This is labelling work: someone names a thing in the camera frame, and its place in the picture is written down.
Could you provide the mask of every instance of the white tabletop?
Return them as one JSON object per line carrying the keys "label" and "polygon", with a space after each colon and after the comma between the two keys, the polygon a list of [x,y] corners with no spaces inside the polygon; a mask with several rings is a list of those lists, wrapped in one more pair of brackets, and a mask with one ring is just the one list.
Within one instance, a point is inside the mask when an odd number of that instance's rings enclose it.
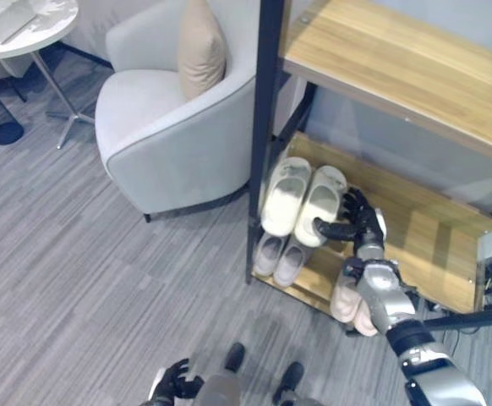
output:
{"label": "white tabletop", "polygon": [[77,22],[75,0],[30,0],[36,17],[0,44],[0,59],[16,57],[51,45],[67,35]]}

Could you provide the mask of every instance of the black robot glove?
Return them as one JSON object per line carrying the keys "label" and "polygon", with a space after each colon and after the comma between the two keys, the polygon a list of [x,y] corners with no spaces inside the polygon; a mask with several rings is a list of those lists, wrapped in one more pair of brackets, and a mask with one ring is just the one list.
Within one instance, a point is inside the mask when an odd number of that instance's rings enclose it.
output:
{"label": "black robot glove", "polygon": [[200,376],[196,376],[192,381],[186,381],[188,362],[189,359],[182,359],[167,368],[152,398],[140,406],[173,406],[175,398],[195,398],[205,383]]}
{"label": "black robot glove", "polygon": [[380,227],[374,207],[359,189],[350,188],[344,195],[344,217],[350,224],[324,222],[314,219],[314,226],[328,239],[353,241],[355,253],[365,244],[377,244],[383,249],[383,230]]}

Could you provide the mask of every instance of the beige pillow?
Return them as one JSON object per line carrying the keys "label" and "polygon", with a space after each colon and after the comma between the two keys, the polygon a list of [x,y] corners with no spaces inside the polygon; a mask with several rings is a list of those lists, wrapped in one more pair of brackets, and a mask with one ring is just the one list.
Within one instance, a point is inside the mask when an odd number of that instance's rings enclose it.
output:
{"label": "beige pillow", "polygon": [[178,43],[178,74],[193,99],[223,79],[226,42],[206,0],[188,0]]}

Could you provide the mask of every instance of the pink slipper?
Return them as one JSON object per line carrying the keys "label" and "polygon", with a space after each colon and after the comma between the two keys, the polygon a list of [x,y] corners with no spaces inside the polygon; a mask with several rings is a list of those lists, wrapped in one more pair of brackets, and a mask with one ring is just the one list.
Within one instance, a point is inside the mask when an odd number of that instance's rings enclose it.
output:
{"label": "pink slipper", "polygon": [[378,333],[378,331],[372,324],[372,320],[370,318],[370,309],[368,308],[368,305],[364,300],[361,300],[360,306],[357,310],[357,314],[353,319],[353,325],[358,332],[366,337],[372,337]]}
{"label": "pink slipper", "polygon": [[340,273],[332,291],[331,314],[342,323],[349,323],[355,318],[361,295],[357,292],[355,279]]}

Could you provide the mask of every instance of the wooden shelf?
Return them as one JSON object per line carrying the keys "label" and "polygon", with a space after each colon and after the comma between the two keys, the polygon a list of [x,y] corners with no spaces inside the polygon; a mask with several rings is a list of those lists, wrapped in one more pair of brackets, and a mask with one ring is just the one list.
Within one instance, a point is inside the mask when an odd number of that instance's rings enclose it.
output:
{"label": "wooden shelf", "polygon": [[492,158],[492,52],[367,0],[314,0],[284,69]]}
{"label": "wooden shelf", "polygon": [[[480,308],[484,272],[477,263],[478,237],[492,230],[492,216],[301,133],[293,137],[287,154],[303,157],[313,167],[338,167],[381,208],[388,227],[386,257],[399,261],[407,284],[459,313]],[[328,314],[336,275],[351,254],[350,244],[317,249],[290,288],[279,288],[271,277],[260,279]]]}

